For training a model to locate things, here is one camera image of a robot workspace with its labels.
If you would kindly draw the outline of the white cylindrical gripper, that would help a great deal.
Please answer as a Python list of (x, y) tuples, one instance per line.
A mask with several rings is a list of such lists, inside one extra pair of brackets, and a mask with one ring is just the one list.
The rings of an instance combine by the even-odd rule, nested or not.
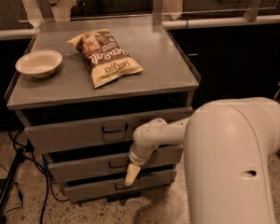
[(124, 181), (124, 184), (127, 187), (130, 187), (133, 184), (141, 170), (139, 165), (144, 165), (149, 160), (152, 152), (153, 150), (151, 148), (132, 144), (129, 151), (129, 159), (132, 163), (128, 165), (127, 174)]

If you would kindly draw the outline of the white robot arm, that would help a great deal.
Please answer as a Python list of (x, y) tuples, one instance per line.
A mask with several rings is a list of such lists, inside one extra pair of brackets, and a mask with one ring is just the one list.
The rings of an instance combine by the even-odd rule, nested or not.
[(153, 151), (183, 145), (190, 224), (275, 224), (268, 157), (280, 148), (280, 104), (253, 97), (217, 100), (172, 123), (133, 132), (125, 185)]

